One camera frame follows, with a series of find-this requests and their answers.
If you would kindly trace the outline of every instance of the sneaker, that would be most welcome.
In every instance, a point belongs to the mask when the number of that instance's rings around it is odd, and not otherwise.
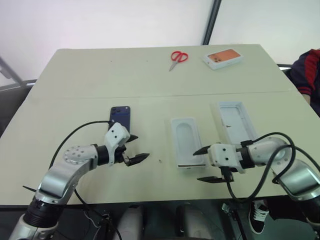
[[[252,201],[249,209],[249,224],[253,233],[261,234],[265,227],[265,220],[269,210],[263,200]]]

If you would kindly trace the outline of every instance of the phone box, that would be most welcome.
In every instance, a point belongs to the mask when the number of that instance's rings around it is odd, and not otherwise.
[[[239,63],[244,57],[234,49],[206,54],[203,61],[213,70]]]

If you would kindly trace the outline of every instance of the black cable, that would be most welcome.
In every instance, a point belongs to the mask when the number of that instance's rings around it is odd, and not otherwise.
[[[291,145],[283,145],[283,146],[280,146],[278,147],[273,153],[272,155],[270,156],[269,160],[268,160],[268,163],[266,164],[265,166],[265,169],[264,169],[264,172],[262,174],[262,177],[258,183],[258,185],[256,186],[255,190],[253,191],[253,193],[245,198],[245,199],[239,199],[235,196],[235,194],[233,193],[232,191],[232,188],[231,188],[231,185],[230,185],[230,182],[227,182],[226,183],[226,186],[228,188],[228,191],[231,195],[231,197],[238,203],[247,203],[247,202],[251,202],[252,200],[254,200],[254,198],[258,195],[259,191],[261,190],[262,186],[264,185],[265,181],[266,181],[266,178],[267,178],[267,175],[268,175],[268,172],[271,168],[271,164],[272,162],[274,161],[274,159],[276,158],[276,155],[282,150],[282,149],[285,149],[285,148],[291,148],[292,146]]]
[[[275,176],[272,179],[272,182],[274,184],[278,184],[279,178],[281,178],[289,170],[289,168],[291,168],[292,164],[294,164],[294,161],[296,159],[296,146],[294,144],[294,141],[292,141],[292,139],[288,135],[286,135],[286,134],[284,134],[282,132],[278,132],[278,131],[271,132],[271,133],[268,133],[266,135],[263,135],[263,136],[257,138],[256,140],[253,140],[252,142],[256,143],[256,142],[258,142],[258,141],[260,141],[262,139],[265,139],[266,137],[272,136],[272,135],[280,135],[280,136],[285,137],[288,140],[288,142],[290,143],[290,145],[291,145],[290,147],[292,149],[291,158],[290,158],[290,161],[289,161],[288,165],[277,176]]]
[[[309,160],[310,162],[316,167],[316,169],[319,171],[320,173],[320,166],[318,165],[318,163],[305,151],[303,150],[302,148],[296,146],[295,147],[300,153],[302,153],[303,155],[305,155]]]
[[[53,155],[53,157],[52,157],[52,160],[51,160],[51,162],[50,162],[49,169],[54,165],[55,159],[56,159],[56,157],[57,157],[60,149],[62,148],[62,146],[66,143],[66,141],[67,141],[76,131],[78,131],[79,129],[81,129],[81,128],[87,126],[87,125],[90,125],[90,124],[100,124],[100,123],[107,123],[107,124],[109,124],[110,121],[104,120],[104,121],[90,121],[90,122],[87,122],[87,123],[85,123],[85,124],[77,127],[77,128],[76,128],[75,130],[73,130],[68,136],[66,136],[66,138],[60,143],[60,145],[59,145],[58,148],[56,149],[56,151],[55,151],[55,153],[54,153],[54,155]]]
[[[116,232],[116,234],[119,237],[119,240],[122,240],[121,234],[118,231],[118,229],[112,224],[112,222],[107,219],[105,216],[103,216],[100,212],[98,212],[97,210],[95,210],[93,207],[91,207],[88,203],[86,203],[79,195],[78,191],[76,189],[74,189],[74,193],[77,196],[77,198],[80,200],[80,202],[90,211],[92,211],[93,213],[95,213],[97,216],[99,216],[100,218],[104,219],[107,221],[107,223],[111,226],[111,228]]]
[[[73,130],[68,136],[66,136],[66,138],[60,143],[60,145],[58,146],[58,148],[56,149],[53,157],[52,157],[52,160],[50,162],[50,165],[49,165],[49,169],[54,165],[54,162],[56,160],[56,157],[60,151],[60,149],[63,147],[63,145],[66,143],[66,141],[76,132],[78,131],[79,129],[87,126],[87,125],[90,125],[90,124],[100,124],[100,123],[107,123],[109,124],[110,121],[107,121],[107,120],[103,120],[103,121],[90,121],[90,122],[87,122],[79,127],[77,127],[75,130]],[[109,225],[112,227],[112,229],[116,232],[116,234],[118,235],[119,237],[119,240],[122,240],[122,237],[120,235],[120,232],[118,231],[118,229],[111,223],[111,221],[109,219],[107,219],[105,216],[103,216],[100,212],[96,211],[93,207],[91,207],[89,204],[87,204],[79,195],[79,193],[77,192],[76,189],[74,189],[74,193],[75,195],[77,196],[77,198],[80,200],[80,202],[90,211],[92,211],[93,213],[95,213],[96,215],[98,215],[99,217],[101,217],[102,219],[106,220]]]

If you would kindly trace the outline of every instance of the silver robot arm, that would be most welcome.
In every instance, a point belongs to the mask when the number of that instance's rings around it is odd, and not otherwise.
[[[222,177],[202,177],[200,181],[208,183],[233,182],[232,172],[244,174],[245,169],[255,166],[265,166],[273,152],[281,146],[287,145],[277,137],[266,137],[260,141],[242,144],[236,148],[231,144],[213,144],[196,151],[194,155],[208,153],[210,164],[221,169]],[[270,169],[276,176],[280,174],[290,162],[292,149],[284,148],[275,156]],[[288,196],[296,201],[307,221],[315,231],[320,233],[320,177],[305,162],[295,159],[292,166],[279,179]]]
[[[148,157],[148,153],[133,158],[124,154],[124,144],[130,137],[125,127],[115,123],[106,133],[104,145],[73,146],[66,150],[63,161],[53,165],[44,175],[9,240],[52,239],[64,207],[84,174],[100,165],[124,162],[131,166]]]

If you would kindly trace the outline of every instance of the smartphone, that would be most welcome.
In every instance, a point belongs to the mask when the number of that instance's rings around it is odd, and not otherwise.
[[[130,133],[130,107],[129,106],[113,106],[110,110],[109,121],[120,123]]]

